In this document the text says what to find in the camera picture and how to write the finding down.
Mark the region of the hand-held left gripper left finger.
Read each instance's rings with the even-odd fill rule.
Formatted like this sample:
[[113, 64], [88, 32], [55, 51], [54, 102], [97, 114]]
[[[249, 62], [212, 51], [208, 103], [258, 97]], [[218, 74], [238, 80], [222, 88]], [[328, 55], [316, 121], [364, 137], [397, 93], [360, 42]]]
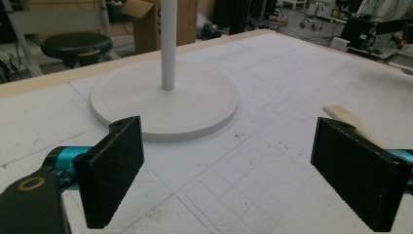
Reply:
[[95, 146], [60, 146], [44, 161], [62, 189], [78, 187], [90, 229], [110, 223], [143, 163], [138, 116], [110, 124], [108, 135]]

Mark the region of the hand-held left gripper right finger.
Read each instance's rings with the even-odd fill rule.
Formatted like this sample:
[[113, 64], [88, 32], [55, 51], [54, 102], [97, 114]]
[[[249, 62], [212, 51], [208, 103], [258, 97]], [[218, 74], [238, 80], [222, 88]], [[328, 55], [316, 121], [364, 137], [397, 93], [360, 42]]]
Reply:
[[413, 196], [413, 149], [383, 149], [344, 122], [318, 118], [311, 164], [375, 232], [391, 231], [402, 196]]

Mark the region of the wooden spatula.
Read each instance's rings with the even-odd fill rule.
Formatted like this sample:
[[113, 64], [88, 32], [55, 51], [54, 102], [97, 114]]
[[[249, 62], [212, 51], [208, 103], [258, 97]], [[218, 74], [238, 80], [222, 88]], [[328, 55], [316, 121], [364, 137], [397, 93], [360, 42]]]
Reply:
[[354, 126], [357, 129], [357, 132], [369, 140], [370, 142], [374, 143], [375, 145], [385, 148], [386, 145], [377, 139], [374, 135], [372, 135], [370, 132], [368, 132], [363, 124], [360, 118], [358, 118], [355, 113], [347, 109], [346, 107], [342, 105], [325, 105], [322, 108], [330, 117], [332, 117], [334, 120], [338, 120], [347, 124], [350, 124]]

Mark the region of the white round stand with pole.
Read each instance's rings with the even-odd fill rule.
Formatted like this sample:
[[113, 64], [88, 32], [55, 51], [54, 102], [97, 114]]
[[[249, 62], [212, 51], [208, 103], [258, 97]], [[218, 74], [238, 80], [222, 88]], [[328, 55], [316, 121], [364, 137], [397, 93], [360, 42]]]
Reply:
[[191, 140], [222, 129], [237, 112], [237, 87], [216, 70], [178, 61], [175, 31], [162, 32], [159, 60], [123, 66], [94, 85], [94, 115], [105, 126], [138, 115], [146, 141]]

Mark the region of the black round stool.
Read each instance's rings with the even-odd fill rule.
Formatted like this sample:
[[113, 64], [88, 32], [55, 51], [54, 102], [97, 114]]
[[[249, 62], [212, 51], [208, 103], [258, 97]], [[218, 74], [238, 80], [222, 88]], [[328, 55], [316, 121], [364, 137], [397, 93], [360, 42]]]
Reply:
[[96, 64], [99, 58], [113, 48], [112, 40], [95, 32], [70, 32], [50, 36], [41, 44], [41, 51], [49, 58], [60, 59], [73, 68]]

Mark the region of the black equipment on cart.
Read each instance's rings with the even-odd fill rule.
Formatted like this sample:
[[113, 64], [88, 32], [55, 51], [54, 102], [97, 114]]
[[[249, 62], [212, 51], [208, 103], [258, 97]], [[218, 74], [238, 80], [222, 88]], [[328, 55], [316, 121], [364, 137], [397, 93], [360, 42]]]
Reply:
[[402, 49], [403, 32], [413, 18], [373, 21], [349, 18], [340, 35], [349, 42], [348, 51], [368, 59], [386, 60]]

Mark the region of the brown cardboard box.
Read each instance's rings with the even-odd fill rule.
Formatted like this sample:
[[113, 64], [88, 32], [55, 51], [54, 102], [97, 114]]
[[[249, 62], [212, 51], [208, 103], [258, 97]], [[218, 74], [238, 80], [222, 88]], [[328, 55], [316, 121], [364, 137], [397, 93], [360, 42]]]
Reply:
[[162, 30], [175, 31], [176, 45], [196, 41], [199, 0], [127, 0], [121, 12], [131, 17], [135, 52], [162, 48]]

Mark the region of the wheeled chair base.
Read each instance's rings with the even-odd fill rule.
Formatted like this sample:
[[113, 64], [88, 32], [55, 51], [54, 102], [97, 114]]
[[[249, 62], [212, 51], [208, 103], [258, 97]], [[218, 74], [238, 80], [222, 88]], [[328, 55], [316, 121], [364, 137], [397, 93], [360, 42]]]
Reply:
[[299, 23], [299, 26], [301, 28], [305, 28], [306, 25], [309, 23], [311, 25], [312, 30], [322, 30], [323, 22], [321, 19], [318, 18], [318, 13], [319, 10], [323, 9], [323, 7], [329, 6], [329, 3], [325, 2], [324, 0], [311, 0], [311, 3], [316, 6], [315, 11], [311, 15], [306, 15], [303, 18], [303, 20]]

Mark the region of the black bag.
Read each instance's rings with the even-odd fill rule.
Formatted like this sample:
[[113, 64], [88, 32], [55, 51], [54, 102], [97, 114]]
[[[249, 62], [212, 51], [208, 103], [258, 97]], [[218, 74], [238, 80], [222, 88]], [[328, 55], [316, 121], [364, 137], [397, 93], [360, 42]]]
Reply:
[[205, 23], [202, 29], [202, 39], [210, 40], [215, 38], [220, 38], [222, 36], [222, 32], [218, 29], [214, 28], [212, 24]]

